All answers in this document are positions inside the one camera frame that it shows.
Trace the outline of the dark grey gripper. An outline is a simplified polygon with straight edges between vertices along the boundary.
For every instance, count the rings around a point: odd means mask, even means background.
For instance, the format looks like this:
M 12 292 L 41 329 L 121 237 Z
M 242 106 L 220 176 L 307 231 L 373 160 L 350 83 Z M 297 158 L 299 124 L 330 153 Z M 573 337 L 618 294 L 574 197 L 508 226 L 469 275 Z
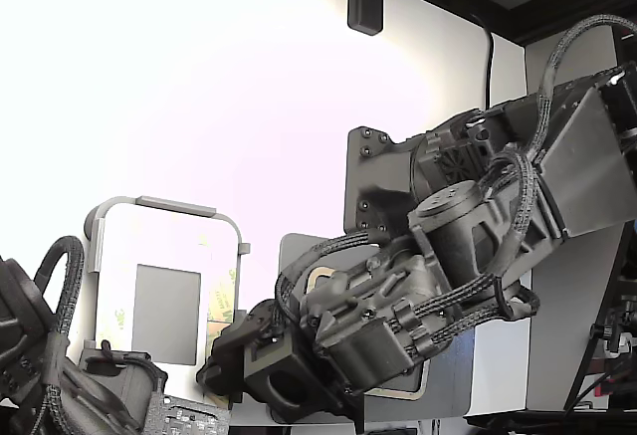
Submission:
M 297 326 L 319 372 L 346 401 L 423 398 L 430 358 L 441 351 L 433 334 L 441 314 L 424 314 L 440 296 L 440 269 L 413 240 L 336 249 L 304 259 L 297 280 Z M 214 394 L 244 389 L 244 355 L 231 352 L 273 333 L 274 299 L 225 327 L 196 374 Z

